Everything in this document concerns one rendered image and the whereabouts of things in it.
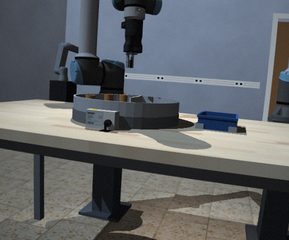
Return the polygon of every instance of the blue-gray wall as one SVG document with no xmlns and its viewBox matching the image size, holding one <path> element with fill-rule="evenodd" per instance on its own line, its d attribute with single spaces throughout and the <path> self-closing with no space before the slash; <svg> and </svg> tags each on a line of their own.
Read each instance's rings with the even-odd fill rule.
<svg viewBox="0 0 289 240">
<path fill-rule="evenodd" d="M 67 0 L 0 0 L 0 102 L 49 99 Z"/>
<path fill-rule="evenodd" d="M 126 73 L 260 82 L 260 89 L 125 79 L 124 92 L 180 101 L 180 112 L 214 111 L 262 120 L 273 13 L 289 14 L 289 0 L 163 0 L 146 14 L 143 53 Z M 69 0 L 66 41 L 79 44 L 80 1 Z M 125 62 L 124 13 L 99 5 L 97 56 Z M 69 55 L 67 67 L 74 54 Z M 78 86 L 78 93 L 99 87 Z"/>
</svg>

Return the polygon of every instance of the black metal table leg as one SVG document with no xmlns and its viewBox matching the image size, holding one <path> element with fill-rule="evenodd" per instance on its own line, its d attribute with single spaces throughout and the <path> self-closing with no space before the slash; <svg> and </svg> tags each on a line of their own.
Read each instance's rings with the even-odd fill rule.
<svg viewBox="0 0 289 240">
<path fill-rule="evenodd" d="M 94 164 L 92 201 L 79 211 L 80 215 L 119 222 L 131 207 L 120 201 L 122 169 Z"/>
<path fill-rule="evenodd" d="M 258 225 L 245 225 L 247 240 L 289 240 L 289 192 L 263 190 Z"/>
<path fill-rule="evenodd" d="M 33 155 L 33 205 L 34 219 L 45 217 L 45 156 Z"/>
</svg>

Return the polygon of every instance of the table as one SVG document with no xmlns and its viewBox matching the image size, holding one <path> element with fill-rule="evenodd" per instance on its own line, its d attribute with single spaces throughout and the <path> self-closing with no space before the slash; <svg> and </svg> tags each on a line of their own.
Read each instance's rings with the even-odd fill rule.
<svg viewBox="0 0 289 240">
<path fill-rule="evenodd" d="M 81 215 L 118 222 L 131 207 L 120 202 L 122 169 L 129 169 L 263 189 L 247 239 L 289 239 L 289 124 L 239 119 L 239 132 L 228 133 L 196 129 L 197 115 L 180 113 L 174 128 L 101 132 L 73 123 L 72 106 L 0 102 L 0 148 L 34 155 L 35 219 L 44 218 L 49 156 L 94 164 L 92 201 Z"/>
</svg>

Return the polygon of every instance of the blue bin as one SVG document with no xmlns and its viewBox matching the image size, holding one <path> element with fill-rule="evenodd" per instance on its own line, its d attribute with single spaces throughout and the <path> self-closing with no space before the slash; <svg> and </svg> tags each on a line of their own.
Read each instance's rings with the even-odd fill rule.
<svg viewBox="0 0 289 240">
<path fill-rule="evenodd" d="M 204 124 L 204 129 L 229 132 L 229 127 L 237 127 L 239 114 L 202 111 L 197 117 L 198 124 Z"/>
</svg>

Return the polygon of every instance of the wooden tabletop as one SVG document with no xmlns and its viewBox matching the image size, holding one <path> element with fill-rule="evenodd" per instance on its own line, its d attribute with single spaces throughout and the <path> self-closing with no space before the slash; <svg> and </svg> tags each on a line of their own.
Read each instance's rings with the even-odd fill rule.
<svg viewBox="0 0 289 240">
<path fill-rule="evenodd" d="M 228 133 L 197 129 L 197 115 L 180 113 L 175 128 L 101 132 L 75 124 L 72 106 L 38 99 L 0 102 L 0 139 L 289 181 L 289 124 L 239 119 L 246 133 Z"/>
</svg>

